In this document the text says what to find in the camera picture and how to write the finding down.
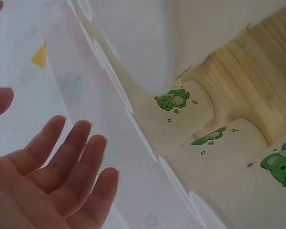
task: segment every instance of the sheer curtain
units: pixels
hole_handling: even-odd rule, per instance
[[[104,229],[203,228],[149,155],[67,3],[5,0],[0,18],[0,86],[15,92],[0,116],[0,155],[24,147],[54,115],[68,118],[58,145],[74,122],[87,119],[92,134],[108,138],[102,168],[121,176]],[[45,41],[43,69],[30,60]]]

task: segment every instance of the green frog cartoon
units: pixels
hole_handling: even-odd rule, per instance
[[[189,98],[189,92],[186,92],[185,89],[179,89],[177,91],[170,90],[167,94],[163,96],[157,96],[154,99],[162,109],[171,111],[174,107],[186,107],[186,100]]]
[[[286,143],[282,146],[286,152]],[[286,156],[281,153],[274,153],[261,162],[261,167],[270,171],[272,176],[286,187]]]
[[[204,137],[192,142],[191,145],[200,146],[200,145],[204,145],[209,140],[219,139],[219,138],[224,136],[223,131],[225,131],[226,129],[227,129],[226,126],[219,128],[218,130],[215,130],[214,132],[208,134],[207,136],[204,136]]]

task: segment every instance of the yellow triangle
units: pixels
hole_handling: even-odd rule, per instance
[[[45,69],[46,68],[46,47],[47,42],[45,42],[38,52],[32,57],[31,63]]]

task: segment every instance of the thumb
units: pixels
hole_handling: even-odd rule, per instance
[[[0,114],[10,107],[13,98],[14,92],[11,88],[0,88]]]

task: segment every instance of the wooden panel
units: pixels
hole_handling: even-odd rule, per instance
[[[214,119],[195,137],[243,117],[272,145],[286,133],[286,8],[182,76],[183,82],[193,79],[215,107]]]

